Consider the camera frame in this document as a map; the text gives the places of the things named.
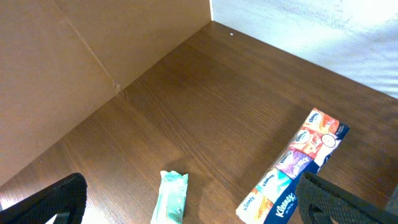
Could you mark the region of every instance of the brown wooden tabletop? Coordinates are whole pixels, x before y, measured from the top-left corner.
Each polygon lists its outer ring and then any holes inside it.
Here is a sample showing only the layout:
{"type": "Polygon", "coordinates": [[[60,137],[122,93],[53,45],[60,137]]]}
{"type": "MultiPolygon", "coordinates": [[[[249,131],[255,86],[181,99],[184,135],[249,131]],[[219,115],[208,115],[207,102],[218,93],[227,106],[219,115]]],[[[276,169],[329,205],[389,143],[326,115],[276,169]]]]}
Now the brown wooden tabletop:
{"type": "Polygon", "coordinates": [[[351,126],[318,175],[385,206],[398,184],[398,100],[216,22],[3,185],[0,202],[81,172],[83,223],[149,223],[160,171],[176,170],[189,174],[184,223],[241,223],[236,207],[314,106],[351,126]]]}

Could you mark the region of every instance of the black object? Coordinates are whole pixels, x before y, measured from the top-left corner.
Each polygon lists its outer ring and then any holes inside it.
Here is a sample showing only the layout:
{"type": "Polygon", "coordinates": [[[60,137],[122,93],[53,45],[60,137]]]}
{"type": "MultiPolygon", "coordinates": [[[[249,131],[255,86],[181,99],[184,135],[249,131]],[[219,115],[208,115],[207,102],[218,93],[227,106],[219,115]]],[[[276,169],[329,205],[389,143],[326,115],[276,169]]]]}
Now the black object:
{"type": "Polygon", "coordinates": [[[398,217],[358,198],[336,185],[304,172],[296,188],[304,224],[398,223],[398,217]]]}
{"type": "Polygon", "coordinates": [[[51,186],[0,212],[0,223],[45,223],[57,215],[54,224],[81,223],[86,208],[87,183],[71,174],[51,186]]]}

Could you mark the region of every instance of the cardboard panel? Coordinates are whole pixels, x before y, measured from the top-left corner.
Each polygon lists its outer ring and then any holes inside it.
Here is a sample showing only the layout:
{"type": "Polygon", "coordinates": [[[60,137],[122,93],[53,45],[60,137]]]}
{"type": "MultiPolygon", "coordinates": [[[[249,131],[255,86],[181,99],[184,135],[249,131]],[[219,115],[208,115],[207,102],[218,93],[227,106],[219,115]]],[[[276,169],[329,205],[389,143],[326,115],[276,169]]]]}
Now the cardboard panel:
{"type": "Polygon", "coordinates": [[[53,1],[0,6],[0,185],[115,95],[53,1]]]}
{"type": "Polygon", "coordinates": [[[209,0],[55,0],[123,89],[210,22],[209,0]]]}

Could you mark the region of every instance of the white surface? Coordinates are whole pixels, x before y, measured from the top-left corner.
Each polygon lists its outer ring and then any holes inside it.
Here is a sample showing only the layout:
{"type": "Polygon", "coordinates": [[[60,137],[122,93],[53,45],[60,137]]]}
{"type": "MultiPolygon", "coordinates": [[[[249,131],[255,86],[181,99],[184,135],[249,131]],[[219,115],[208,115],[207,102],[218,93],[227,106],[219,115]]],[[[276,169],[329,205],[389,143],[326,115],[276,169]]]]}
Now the white surface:
{"type": "Polygon", "coordinates": [[[398,98],[398,1],[213,0],[213,16],[398,98]]]}

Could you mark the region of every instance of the colorful tissue packaging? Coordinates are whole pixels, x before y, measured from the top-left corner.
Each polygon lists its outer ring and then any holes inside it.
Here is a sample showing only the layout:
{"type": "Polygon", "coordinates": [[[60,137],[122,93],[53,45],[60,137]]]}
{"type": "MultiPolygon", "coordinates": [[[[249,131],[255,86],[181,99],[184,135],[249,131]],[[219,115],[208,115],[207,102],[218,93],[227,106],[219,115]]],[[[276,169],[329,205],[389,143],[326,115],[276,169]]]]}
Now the colorful tissue packaging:
{"type": "Polygon", "coordinates": [[[300,175],[316,174],[349,131],[349,126],[312,109],[281,156],[236,209],[247,224],[287,223],[297,207],[300,175]]]}

